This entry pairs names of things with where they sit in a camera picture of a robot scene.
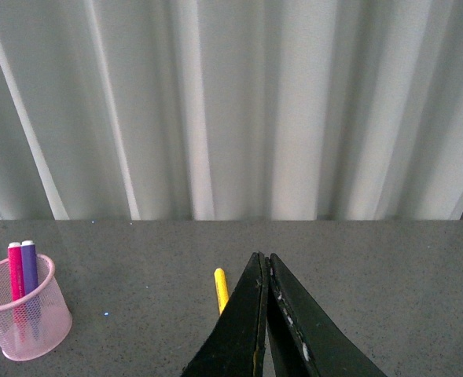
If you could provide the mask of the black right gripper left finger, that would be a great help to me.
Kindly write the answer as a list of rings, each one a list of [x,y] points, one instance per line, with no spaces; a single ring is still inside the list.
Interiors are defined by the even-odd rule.
[[[268,291],[266,258],[254,253],[214,329],[182,375],[261,376]]]

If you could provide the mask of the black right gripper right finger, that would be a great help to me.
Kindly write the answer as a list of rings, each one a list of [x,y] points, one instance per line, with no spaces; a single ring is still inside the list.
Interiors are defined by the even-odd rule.
[[[268,336],[277,376],[383,376],[336,326],[296,276],[272,254]]]

